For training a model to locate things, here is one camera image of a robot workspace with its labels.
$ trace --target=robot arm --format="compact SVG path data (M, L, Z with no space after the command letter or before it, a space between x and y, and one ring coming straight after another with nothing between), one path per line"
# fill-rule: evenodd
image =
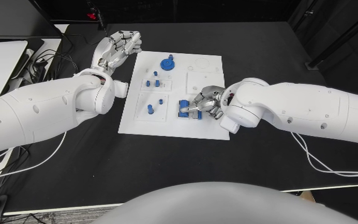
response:
M105 114L114 97L125 97L127 83L110 75L128 54L141 51L140 33L117 32L114 37L98 43L91 69L0 96L0 150L55 137Z
M358 95L317 85L247 78L224 91L205 87L185 112L203 110L231 133L264 119L276 128L303 135L358 142Z

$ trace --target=white platform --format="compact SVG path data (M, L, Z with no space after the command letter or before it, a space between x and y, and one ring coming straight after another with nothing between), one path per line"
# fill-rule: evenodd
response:
M205 86L225 87L221 56L172 53L175 68L164 71L160 61L169 54L138 53L118 133L229 140L228 131L206 112L202 113L202 120L177 116L179 100L192 101ZM160 87L153 85L156 80L160 80ZM149 104L154 109L151 115L147 113Z

